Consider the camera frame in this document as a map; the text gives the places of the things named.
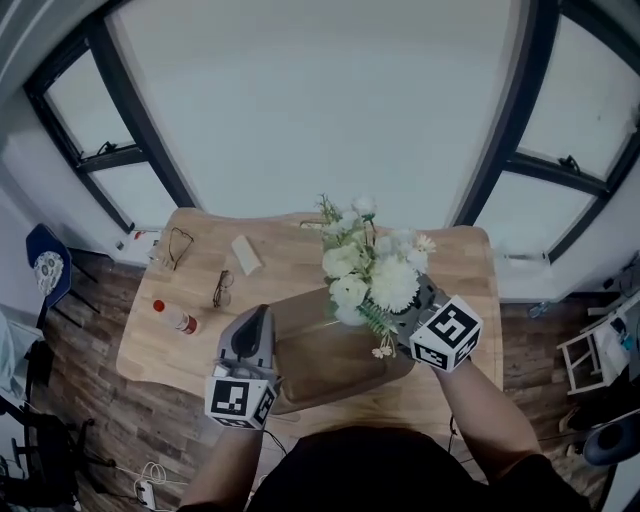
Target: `eyeglasses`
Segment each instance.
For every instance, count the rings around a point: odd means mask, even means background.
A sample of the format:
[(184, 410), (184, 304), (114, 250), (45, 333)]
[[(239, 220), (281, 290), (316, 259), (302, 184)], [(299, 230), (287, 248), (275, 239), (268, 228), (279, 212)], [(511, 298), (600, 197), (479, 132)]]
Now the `eyeglasses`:
[(178, 262), (193, 242), (193, 237), (189, 233), (185, 233), (180, 228), (172, 228), (169, 235), (169, 260), (164, 258), (163, 264), (171, 270), (175, 270)]
[(229, 288), (233, 284), (233, 274), (228, 270), (223, 270), (220, 273), (220, 279), (218, 279), (218, 286), (213, 293), (213, 307), (220, 308), (226, 307), (231, 303), (231, 294)]

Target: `black shirt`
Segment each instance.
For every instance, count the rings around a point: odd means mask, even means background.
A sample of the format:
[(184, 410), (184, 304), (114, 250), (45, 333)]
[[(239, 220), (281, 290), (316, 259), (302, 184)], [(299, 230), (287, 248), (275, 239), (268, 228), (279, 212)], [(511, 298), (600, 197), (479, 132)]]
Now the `black shirt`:
[[(249, 512), (303, 510), (590, 510), (542, 455), (492, 485), (475, 482), (430, 437), (351, 427), (301, 439), (256, 491)], [(213, 504), (180, 512), (214, 512)]]

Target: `forearm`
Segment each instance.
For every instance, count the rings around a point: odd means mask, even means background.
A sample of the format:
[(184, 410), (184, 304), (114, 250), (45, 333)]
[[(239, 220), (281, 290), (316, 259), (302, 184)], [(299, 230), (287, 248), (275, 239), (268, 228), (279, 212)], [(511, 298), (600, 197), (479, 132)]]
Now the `forearm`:
[(470, 360), (436, 376), (462, 437), (489, 479), (540, 453), (529, 420)]
[(209, 460), (187, 488), (181, 506), (215, 503), (225, 510), (243, 510), (261, 448), (261, 430), (225, 428)]

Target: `wooden table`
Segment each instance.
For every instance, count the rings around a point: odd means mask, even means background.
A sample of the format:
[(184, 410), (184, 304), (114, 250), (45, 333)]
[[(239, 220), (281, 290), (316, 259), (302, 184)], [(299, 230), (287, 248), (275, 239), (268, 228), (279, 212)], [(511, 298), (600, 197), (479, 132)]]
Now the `wooden table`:
[[(145, 272), (118, 352), (117, 369), (131, 380), (159, 382), (204, 396), (220, 333), (236, 315), (258, 304), (269, 304), (324, 285), (322, 243), (313, 229), (299, 227), (313, 214), (270, 219), (227, 219), (181, 208), (173, 214), (160, 240), (166, 250), (171, 228), (178, 227), (195, 242), (175, 271), (152, 262)], [(430, 256), (430, 277), (450, 296), (462, 296), (484, 319), (484, 331), (473, 353), (474, 363), (502, 387), (502, 331), (493, 253), (479, 228), (456, 227), (425, 232), (437, 252)], [(245, 276), (231, 242), (245, 235), (264, 267)], [(214, 310), (212, 297), (220, 272), (231, 271), (231, 304)], [(155, 299), (180, 304), (201, 326), (185, 336), (158, 321)], [(416, 364), (411, 372), (367, 393), (306, 409), (271, 416), (273, 433), (302, 437), (348, 424), (406, 426), (429, 434), (449, 433), (450, 410), (433, 371)]]

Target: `black window frame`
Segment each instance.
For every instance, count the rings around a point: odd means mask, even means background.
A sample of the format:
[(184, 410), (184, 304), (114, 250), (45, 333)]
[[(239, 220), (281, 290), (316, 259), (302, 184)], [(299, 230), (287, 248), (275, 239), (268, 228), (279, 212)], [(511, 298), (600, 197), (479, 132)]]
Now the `black window frame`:
[[(109, 1), (87, 16), (54, 48), (24, 84), (24, 91), (40, 122), (66, 162), (103, 210), (127, 234), (135, 229), (135, 223), (124, 220), (91, 179), (92, 172), (148, 162), (177, 207), (196, 206), (138, 96), (106, 25), (105, 18), (128, 1)], [(107, 92), (134, 144), (85, 157), (47, 103), (45, 93), (87, 51), (91, 51)]]
[(517, 151), (549, 66), (560, 16), (587, 30), (640, 76), (640, 46), (617, 22), (590, 0), (565, 0), (560, 4), (553, 0), (531, 0), (529, 4), (525, 35), (507, 99), (454, 221), (456, 226), (473, 226), (503, 172), (592, 195), (594, 200), (585, 212), (550, 248), (551, 263), (560, 258), (604, 210), (640, 156), (640, 122), (636, 123), (636, 132), (625, 142), (605, 180), (585, 174), (563, 159), (555, 163)]

